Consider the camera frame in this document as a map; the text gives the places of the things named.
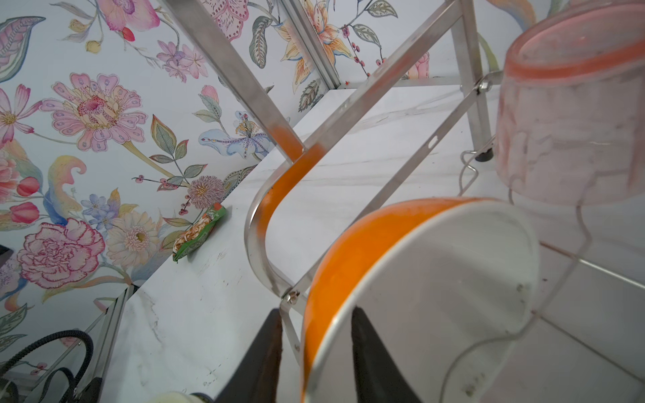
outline rubber foot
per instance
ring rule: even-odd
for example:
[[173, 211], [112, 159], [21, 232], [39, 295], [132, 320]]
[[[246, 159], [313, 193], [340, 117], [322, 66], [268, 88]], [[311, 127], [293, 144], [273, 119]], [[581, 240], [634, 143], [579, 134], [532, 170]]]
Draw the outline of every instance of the rubber foot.
[[487, 152], [481, 153], [481, 154], [479, 154], [478, 156], [475, 157], [475, 161], [478, 161], [478, 162], [486, 162], [486, 161], [490, 161], [492, 159], [493, 159], [493, 149], [492, 148], [488, 149]]

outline bolt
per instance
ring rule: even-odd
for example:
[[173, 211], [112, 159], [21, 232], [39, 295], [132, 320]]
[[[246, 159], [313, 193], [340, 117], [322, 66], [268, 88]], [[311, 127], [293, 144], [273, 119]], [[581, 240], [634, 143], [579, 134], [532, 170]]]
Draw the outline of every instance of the bolt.
[[477, 85], [477, 91], [479, 93], [489, 92], [491, 88], [493, 88], [493, 83], [490, 80], [482, 80]]
[[286, 301], [289, 302], [289, 305], [295, 305], [296, 302], [298, 302], [298, 295], [300, 295], [299, 292], [297, 291], [291, 291], [287, 296], [286, 296]]

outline metal shelf frame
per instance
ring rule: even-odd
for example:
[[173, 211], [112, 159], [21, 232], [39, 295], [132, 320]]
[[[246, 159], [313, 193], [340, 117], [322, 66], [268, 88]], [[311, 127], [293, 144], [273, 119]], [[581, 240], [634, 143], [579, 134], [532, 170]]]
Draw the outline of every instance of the metal shelf frame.
[[[281, 4], [278, 6], [283, 7], [289, 16], [289, 21], [285, 23], [294, 25], [294, 32], [298, 36], [296, 41], [299, 42], [299, 49], [301, 46], [303, 47], [300, 51], [303, 53], [305, 61], [320, 73], [323, 81], [330, 89], [356, 88], [356, 91], [307, 140], [302, 142], [276, 105], [264, 92], [262, 86], [237, 51], [224, 34], [221, 33], [208, 13], [205, 12], [200, 0], [161, 0], [161, 2], [171, 11], [188, 37], [203, 51], [220, 78], [224, 80], [240, 102], [255, 117], [258, 124], [262, 126], [265, 133], [271, 137], [276, 147], [284, 155], [285, 161], [272, 173], [253, 199], [246, 218], [244, 241], [248, 260], [256, 277], [281, 299], [280, 311], [285, 325], [284, 329], [295, 353], [296, 360], [299, 360], [300, 340], [289, 316], [290, 310], [294, 309], [300, 314], [304, 314], [306, 292], [311, 286], [313, 276], [324, 254], [302, 278], [295, 282], [289, 279], [279, 268], [275, 267], [267, 258], [265, 245], [266, 231], [275, 209], [291, 189], [359, 122], [390, 88], [401, 85], [426, 86], [461, 83], [464, 97], [454, 111], [449, 114], [410, 159], [403, 164], [352, 223], [380, 208], [448, 134], [457, 121], [466, 114], [470, 125], [474, 151], [468, 150], [461, 154], [464, 167], [459, 176], [459, 195], [463, 195], [479, 174], [476, 167], [471, 165], [472, 160], [487, 161], [492, 158], [491, 149], [494, 137], [491, 136], [485, 93], [494, 84], [501, 82], [503, 73], [492, 72], [484, 75], [482, 72], [473, 0], [445, 0], [367, 81], [358, 87], [342, 86], [335, 68], [324, 56], [322, 45], [304, 14], [300, 0], [281, 0]], [[400, 77], [448, 30], [451, 31], [455, 44], [459, 78], [401, 82]], [[466, 155], [471, 155], [471, 157], [466, 160], [464, 158]], [[473, 172], [473, 177], [466, 186], [463, 186], [462, 180], [466, 169]], [[513, 202], [511, 190], [509, 190], [509, 202]], [[547, 242], [541, 242], [541, 245], [545, 248], [565, 256], [571, 261], [553, 291], [538, 307], [529, 323], [517, 334], [482, 340], [474, 344], [455, 359], [452, 367], [455, 367], [465, 354], [483, 344], [517, 340], [526, 334], [539, 319], [547, 320], [542, 317], [542, 313], [577, 266], [582, 265], [598, 270], [607, 276], [645, 290], [645, 285], [642, 283], [582, 258], [585, 246], [588, 247], [591, 237], [582, 220], [582, 206], [576, 207], [576, 216], [580, 229], [586, 238], [583, 247], [577, 253], [566, 251]], [[451, 369], [446, 373], [444, 383], [448, 381], [450, 373]]]

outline red berry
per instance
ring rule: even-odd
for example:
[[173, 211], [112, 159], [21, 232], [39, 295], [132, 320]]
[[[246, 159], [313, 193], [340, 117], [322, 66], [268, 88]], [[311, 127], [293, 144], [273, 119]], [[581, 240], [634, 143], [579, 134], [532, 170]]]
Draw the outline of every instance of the red berry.
[[134, 34], [128, 27], [123, 28], [121, 33], [123, 34], [123, 39], [125, 39], [128, 42], [134, 42]]

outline floral wallpaper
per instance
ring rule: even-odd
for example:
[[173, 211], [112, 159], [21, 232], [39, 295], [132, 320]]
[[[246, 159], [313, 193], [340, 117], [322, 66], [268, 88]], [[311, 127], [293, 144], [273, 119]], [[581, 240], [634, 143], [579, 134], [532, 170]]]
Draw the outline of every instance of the floral wallpaper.
[[[342, 81], [365, 81], [444, 0], [301, 0]], [[485, 70], [503, 68], [519, 34], [547, 15], [569, 7], [567, 0], [475, 0]], [[452, 37], [444, 35], [402, 79], [457, 77]]]
[[[153, 0], [0, 11], [0, 244], [14, 252], [0, 267], [6, 361], [87, 328], [143, 283], [273, 144]], [[204, 0], [204, 12], [292, 124], [327, 91], [275, 1]], [[73, 343], [14, 370], [43, 375]]]

